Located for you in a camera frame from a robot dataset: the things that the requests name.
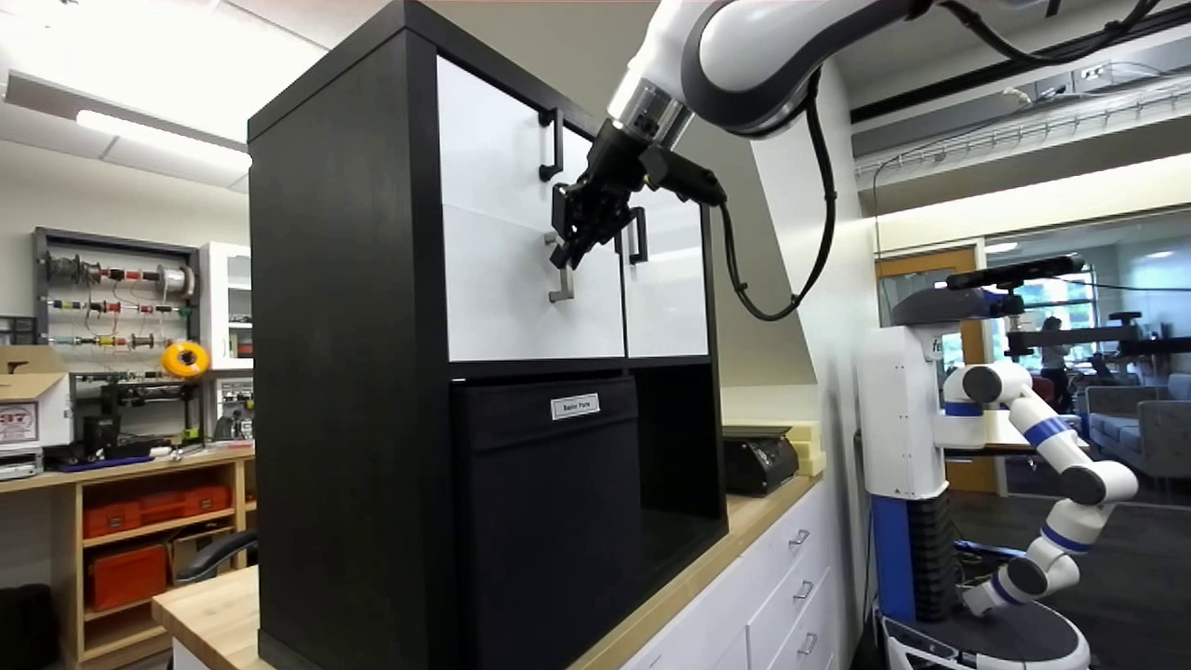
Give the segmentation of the large orange case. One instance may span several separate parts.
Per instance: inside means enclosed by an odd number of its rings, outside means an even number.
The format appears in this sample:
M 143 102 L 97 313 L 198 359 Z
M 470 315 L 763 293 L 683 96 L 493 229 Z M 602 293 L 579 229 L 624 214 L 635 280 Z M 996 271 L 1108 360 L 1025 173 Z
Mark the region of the large orange case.
M 170 586 L 163 544 L 124 547 L 94 556 L 87 564 L 91 610 L 116 610 L 166 593 Z

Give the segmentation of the white counter drawer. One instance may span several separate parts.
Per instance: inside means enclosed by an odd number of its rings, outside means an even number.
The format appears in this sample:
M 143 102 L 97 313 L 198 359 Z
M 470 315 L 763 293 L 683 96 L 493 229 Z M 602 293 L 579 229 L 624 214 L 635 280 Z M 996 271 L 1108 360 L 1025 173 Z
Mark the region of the white counter drawer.
M 813 581 L 815 590 L 825 574 L 830 556 L 824 547 L 804 547 L 799 561 L 778 582 L 769 597 L 761 605 L 746 627 L 749 670 L 769 670 L 782 641 L 802 615 L 807 601 L 793 601 L 793 593 L 803 580 Z
M 749 615 L 760 610 L 778 582 L 799 561 L 804 547 L 817 550 L 827 538 L 825 522 L 829 513 L 829 491 L 824 483 L 817 483 L 803 497 L 782 513 L 756 541 L 753 541 L 738 561 L 738 572 L 743 581 L 742 601 Z M 809 530 L 810 537 L 799 551 L 791 552 L 790 538 L 797 530 Z
M 824 670 L 836 649 L 835 608 L 833 591 L 810 597 L 807 607 L 771 662 L 769 670 Z

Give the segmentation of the yellow spool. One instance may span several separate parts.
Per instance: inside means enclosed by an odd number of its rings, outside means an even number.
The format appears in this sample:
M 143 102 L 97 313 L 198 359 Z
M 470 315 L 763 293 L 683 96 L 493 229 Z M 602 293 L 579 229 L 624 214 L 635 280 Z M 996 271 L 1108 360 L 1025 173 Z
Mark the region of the yellow spool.
M 211 355 L 197 342 L 172 342 L 163 347 L 160 362 L 176 378 L 199 378 L 211 369 Z

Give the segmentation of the ceiling light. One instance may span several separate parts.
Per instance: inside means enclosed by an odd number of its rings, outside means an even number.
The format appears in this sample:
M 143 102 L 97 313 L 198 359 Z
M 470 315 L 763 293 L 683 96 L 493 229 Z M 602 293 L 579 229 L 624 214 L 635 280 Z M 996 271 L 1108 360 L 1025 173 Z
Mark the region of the ceiling light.
M 174 133 L 163 129 L 144 126 L 141 123 L 119 117 L 101 114 L 92 109 L 77 111 L 75 115 L 77 126 L 110 133 L 124 140 L 136 140 L 137 143 L 166 150 L 168 154 L 181 155 L 188 158 L 197 158 L 211 165 L 220 165 L 238 171 L 248 171 L 252 164 L 251 157 L 233 148 L 213 143 L 213 140 L 192 139 L 191 136 Z

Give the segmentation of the grey sofa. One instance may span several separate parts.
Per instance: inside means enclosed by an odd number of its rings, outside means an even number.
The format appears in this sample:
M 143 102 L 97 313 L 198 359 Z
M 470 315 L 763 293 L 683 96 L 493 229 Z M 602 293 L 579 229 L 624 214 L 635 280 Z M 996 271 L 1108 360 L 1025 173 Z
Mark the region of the grey sofa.
M 1165 386 L 1090 386 L 1093 452 L 1156 480 L 1191 480 L 1191 374 Z

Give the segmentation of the white wall cabinet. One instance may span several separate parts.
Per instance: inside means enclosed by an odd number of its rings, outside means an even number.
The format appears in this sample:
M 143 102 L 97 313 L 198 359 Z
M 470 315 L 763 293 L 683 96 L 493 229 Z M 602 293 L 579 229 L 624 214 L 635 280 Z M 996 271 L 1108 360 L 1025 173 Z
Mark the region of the white wall cabinet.
M 208 242 L 199 251 L 201 343 L 212 370 L 254 369 L 250 248 Z

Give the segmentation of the yellow foam block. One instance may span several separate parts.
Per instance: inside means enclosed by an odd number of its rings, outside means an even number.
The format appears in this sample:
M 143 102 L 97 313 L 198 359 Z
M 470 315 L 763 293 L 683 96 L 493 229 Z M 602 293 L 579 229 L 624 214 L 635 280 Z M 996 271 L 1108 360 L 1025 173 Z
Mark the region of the yellow foam block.
M 790 428 L 785 430 L 785 437 L 796 450 L 797 474 L 819 476 L 825 470 L 827 453 L 822 445 L 819 422 L 793 422 Z

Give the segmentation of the row of orange cases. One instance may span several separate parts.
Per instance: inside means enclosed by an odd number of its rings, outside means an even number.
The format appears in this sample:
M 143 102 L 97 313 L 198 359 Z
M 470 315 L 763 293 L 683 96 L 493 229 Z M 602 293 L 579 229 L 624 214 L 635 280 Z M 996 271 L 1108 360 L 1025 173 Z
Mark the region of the row of orange cases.
M 233 506 L 233 491 L 225 486 L 195 486 L 150 491 L 95 493 L 85 499 L 82 537 L 107 537 L 141 530 L 154 522 L 182 520 L 222 512 Z

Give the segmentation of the wooden workbench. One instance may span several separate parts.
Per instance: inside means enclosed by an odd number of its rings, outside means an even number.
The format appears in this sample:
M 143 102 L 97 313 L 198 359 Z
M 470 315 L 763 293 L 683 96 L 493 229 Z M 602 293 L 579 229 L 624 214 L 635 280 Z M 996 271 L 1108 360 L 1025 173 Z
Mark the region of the wooden workbench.
M 64 670 L 121 670 L 173 651 L 172 637 L 152 618 L 152 602 L 141 599 L 113 610 L 96 613 L 86 602 L 87 551 L 116 544 L 166 538 L 168 531 L 213 525 L 220 530 L 247 530 L 256 503 L 249 496 L 249 467 L 255 450 L 201 450 L 177 461 L 163 457 L 121 467 L 94 468 L 77 474 L 42 474 L 26 480 L 0 482 L 0 499 L 21 491 L 46 490 L 48 586 L 54 593 L 60 621 L 60 655 Z M 182 480 L 212 480 L 230 489 L 230 503 L 222 511 L 174 520 L 148 522 L 137 530 L 86 538 L 85 503 L 102 491 L 131 490 L 133 486 L 166 486 Z

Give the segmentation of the black device on counter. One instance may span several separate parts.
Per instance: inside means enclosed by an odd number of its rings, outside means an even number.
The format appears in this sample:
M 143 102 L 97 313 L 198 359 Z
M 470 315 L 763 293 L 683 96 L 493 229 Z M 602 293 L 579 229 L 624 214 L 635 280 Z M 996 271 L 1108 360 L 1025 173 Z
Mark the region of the black device on counter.
M 722 452 L 727 467 L 727 493 L 762 499 L 798 472 L 798 453 L 790 428 L 736 425 L 724 428 Z

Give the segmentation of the cardboard box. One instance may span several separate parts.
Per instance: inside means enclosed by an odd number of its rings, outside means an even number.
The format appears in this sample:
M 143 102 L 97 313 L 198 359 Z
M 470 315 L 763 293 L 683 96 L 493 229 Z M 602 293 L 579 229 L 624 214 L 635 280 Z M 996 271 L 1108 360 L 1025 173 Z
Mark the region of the cardboard box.
M 0 449 L 75 440 L 71 372 L 55 349 L 0 346 Z

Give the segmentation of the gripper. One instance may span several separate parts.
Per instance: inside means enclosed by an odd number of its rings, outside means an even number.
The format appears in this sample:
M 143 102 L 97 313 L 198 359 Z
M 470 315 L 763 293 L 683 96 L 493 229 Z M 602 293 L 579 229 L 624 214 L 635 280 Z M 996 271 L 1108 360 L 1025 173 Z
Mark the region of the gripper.
M 650 140 L 601 123 L 587 154 L 587 167 L 574 184 L 551 187 L 551 226 L 557 234 L 550 262 L 559 270 L 575 270 L 584 255 L 605 245 L 634 220 L 631 195 L 644 186 L 641 156 Z

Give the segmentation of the black office chair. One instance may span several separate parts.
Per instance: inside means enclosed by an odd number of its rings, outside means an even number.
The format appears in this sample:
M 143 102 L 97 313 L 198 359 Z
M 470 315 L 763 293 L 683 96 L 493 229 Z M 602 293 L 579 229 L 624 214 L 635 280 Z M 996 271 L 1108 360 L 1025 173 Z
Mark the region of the black office chair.
M 241 553 L 254 551 L 257 544 L 256 530 L 235 531 L 233 534 L 218 539 L 197 552 L 191 564 L 183 566 L 175 577 L 175 586 L 187 586 L 204 580 L 211 580 L 218 575 L 222 564 Z

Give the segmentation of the black fabric storage bin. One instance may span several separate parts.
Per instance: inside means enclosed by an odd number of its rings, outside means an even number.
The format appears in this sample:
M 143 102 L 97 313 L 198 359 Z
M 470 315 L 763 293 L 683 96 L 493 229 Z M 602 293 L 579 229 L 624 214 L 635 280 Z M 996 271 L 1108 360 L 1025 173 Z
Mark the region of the black fabric storage bin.
M 451 400 L 463 670 L 567 670 L 642 571 L 636 382 L 464 384 Z

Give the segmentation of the narrow white drawer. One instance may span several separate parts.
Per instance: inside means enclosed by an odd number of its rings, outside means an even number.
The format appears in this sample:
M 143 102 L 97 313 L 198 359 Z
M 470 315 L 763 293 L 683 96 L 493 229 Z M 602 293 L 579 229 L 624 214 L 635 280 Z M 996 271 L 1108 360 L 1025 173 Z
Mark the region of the narrow white drawer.
M 622 263 L 631 359 L 709 353 L 701 207 L 668 190 L 631 198 L 648 218 L 649 261 Z

